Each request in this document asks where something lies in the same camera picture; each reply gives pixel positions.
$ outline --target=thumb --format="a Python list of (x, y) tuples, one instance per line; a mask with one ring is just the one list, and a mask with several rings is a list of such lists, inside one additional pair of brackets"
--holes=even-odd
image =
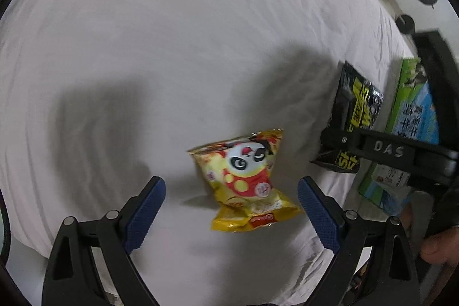
[(459, 262), (459, 227), (433, 235), (424, 240), (421, 257), (432, 265), (447, 263), (456, 266)]

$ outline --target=panda cartoon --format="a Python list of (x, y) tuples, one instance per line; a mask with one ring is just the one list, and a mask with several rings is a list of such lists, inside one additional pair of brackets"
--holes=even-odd
[(224, 151), (223, 181), (236, 195), (265, 198), (272, 186), (268, 178), (272, 151), (269, 142), (243, 142)]

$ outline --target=red logo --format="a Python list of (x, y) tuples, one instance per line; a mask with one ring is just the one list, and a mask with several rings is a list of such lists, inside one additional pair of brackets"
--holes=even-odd
[(277, 220), (276, 218), (274, 218), (274, 214), (269, 213), (269, 214), (264, 214), (262, 216), (253, 217), (250, 219), (249, 222), (253, 228), (256, 228), (258, 226), (264, 226), (266, 224), (275, 223), (277, 222)]

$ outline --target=blue gripper pad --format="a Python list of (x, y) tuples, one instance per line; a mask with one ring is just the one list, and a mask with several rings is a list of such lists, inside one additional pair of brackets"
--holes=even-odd
[(159, 178), (146, 197), (139, 203), (126, 226), (125, 251), (128, 254), (141, 247), (165, 198), (166, 183)]
[(324, 248), (330, 249), (336, 254), (341, 247), (340, 227), (325, 207), (325, 201), (323, 200), (327, 197), (323, 195), (320, 189), (315, 192), (311, 187), (311, 183), (319, 189), (311, 177), (304, 177), (298, 182), (298, 199)]

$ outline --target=black snack package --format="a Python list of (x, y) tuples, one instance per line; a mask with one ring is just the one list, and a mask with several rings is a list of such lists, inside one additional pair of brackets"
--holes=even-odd
[[(355, 127), (371, 129), (378, 116), (383, 95), (348, 62), (341, 70), (328, 127), (352, 132)], [(314, 164), (341, 173), (357, 173), (360, 159), (349, 151), (322, 145)]]

